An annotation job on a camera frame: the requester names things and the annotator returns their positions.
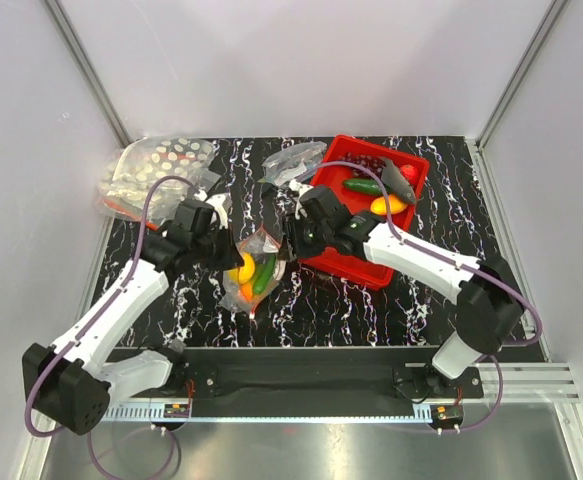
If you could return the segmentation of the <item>orange zip top bag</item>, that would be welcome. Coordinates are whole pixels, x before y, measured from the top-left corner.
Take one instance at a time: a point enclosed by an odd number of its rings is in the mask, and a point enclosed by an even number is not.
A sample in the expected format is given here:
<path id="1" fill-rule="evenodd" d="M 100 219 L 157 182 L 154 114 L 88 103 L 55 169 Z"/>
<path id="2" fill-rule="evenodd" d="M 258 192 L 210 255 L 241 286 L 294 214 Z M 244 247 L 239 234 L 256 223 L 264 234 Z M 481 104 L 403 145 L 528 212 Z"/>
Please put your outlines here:
<path id="1" fill-rule="evenodd" d="M 257 307 L 278 286 L 287 262 L 280 256 L 281 244 L 263 227 L 238 244 L 243 265 L 223 273 L 224 296 L 219 305 L 251 318 Z"/>

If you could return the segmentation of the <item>orange green toy mango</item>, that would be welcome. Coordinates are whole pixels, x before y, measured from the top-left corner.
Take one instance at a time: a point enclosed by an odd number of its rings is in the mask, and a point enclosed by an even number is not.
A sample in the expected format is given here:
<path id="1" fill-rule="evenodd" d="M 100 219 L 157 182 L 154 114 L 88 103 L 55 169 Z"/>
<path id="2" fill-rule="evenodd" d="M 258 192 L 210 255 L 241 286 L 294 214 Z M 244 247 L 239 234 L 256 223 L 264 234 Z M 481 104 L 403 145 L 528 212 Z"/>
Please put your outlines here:
<path id="1" fill-rule="evenodd" d="M 256 294 L 253 290 L 253 282 L 247 282 L 240 286 L 240 294 L 242 298 L 247 302 L 252 302 Z"/>

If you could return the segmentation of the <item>red toy apple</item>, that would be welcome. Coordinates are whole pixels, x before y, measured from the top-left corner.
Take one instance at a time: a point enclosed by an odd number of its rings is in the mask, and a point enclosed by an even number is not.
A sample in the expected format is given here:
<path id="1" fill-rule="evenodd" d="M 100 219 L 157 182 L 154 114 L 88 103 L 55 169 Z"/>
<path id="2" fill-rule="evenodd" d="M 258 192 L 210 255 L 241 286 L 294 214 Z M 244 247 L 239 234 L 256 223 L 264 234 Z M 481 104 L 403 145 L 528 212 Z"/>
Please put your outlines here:
<path id="1" fill-rule="evenodd" d="M 420 174 L 416 167 L 413 165 L 403 165 L 400 167 L 400 172 L 412 187 L 417 186 Z"/>

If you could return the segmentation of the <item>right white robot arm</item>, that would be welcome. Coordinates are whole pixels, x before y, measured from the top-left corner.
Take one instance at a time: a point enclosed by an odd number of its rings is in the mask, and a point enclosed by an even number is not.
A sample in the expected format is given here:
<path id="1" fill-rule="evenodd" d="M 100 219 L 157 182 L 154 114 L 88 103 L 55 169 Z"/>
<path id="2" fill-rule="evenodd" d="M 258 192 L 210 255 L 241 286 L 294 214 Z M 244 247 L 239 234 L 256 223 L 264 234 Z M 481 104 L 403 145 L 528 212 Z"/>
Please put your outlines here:
<path id="1" fill-rule="evenodd" d="M 505 344 L 525 308 L 504 258 L 453 253 L 398 231 L 368 210 L 353 214 L 324 185 L 293 180 L 290 188 L 298 196 L 284 223 L 291 257 L 308 260 L 331 249 L 355 266 L 378 265 L 405 274 L 454 305 L 456 329 L 413 375 L 410 389 L 416 396 L 451 394 L 469 366 Z"/>

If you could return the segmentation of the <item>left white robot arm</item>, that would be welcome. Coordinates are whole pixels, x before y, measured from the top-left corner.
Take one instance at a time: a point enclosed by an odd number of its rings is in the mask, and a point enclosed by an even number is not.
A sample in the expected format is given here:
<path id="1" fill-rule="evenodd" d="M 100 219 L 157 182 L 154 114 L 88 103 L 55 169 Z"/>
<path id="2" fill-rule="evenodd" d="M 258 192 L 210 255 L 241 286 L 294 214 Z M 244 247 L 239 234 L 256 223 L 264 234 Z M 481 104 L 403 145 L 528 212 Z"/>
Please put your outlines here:
<path id="1" fill-rule="evenodd" d="M 32 344 L 23 354 L 25 423 L 38 411 L 77 435 L 90 432 L 112 403 L 159 389 L 167 396 L 186 386 L 181 346 L 148 347 L 117 363 L 107 360 L 138 317 L 183 274 L 205 264 L 219 271 L 241 265 L 229 225 L 230 198 L 182 201 L 173 219 L 140 231 L 135 255 L 119 278 L 67 332 L 50 346 Z"/>

